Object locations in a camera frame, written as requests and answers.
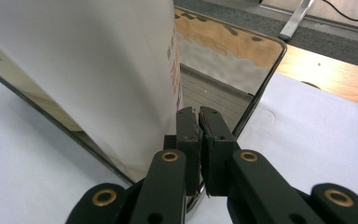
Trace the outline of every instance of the wooden surface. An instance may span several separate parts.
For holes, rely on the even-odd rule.
[[[358,66],[287,46],[277,72],[358,103]]]
[[[255,65],[270,69],[282,52],[282,45],[266,36],[256,35],[239,27],[214,21],[177,8],[175,25],[185,40],[213,49],[225,56],[248,59]]]
[[[358,19],[358,0],[328,0],[345,15]],[[301,0],[264,0],[262,5],[286,11],[295,11]],[[350,21],[339,15],[332,7],[322,0],[315,0],[307,15],[340,24],[358,27],[358,21]]]

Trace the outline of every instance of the white paper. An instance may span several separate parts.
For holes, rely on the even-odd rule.
[[[64,223],[83,194],[105,182],[127,187],[0,84],[0,223]]]
[[[16,64],[140,180],[182,106],[173,14],[172,0],[0,0],[1,71]]]
[[[358,194],[358,104],[275,74],[239,143],[306,193],[330,182]]]

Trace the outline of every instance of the white sheet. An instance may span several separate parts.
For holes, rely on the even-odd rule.
[[[126,185],[0,84],[0,223],[64,223],[81,196]]]
[[[239,143],[304,192],[331,182],[358,194],[358,104],[275,74]]]

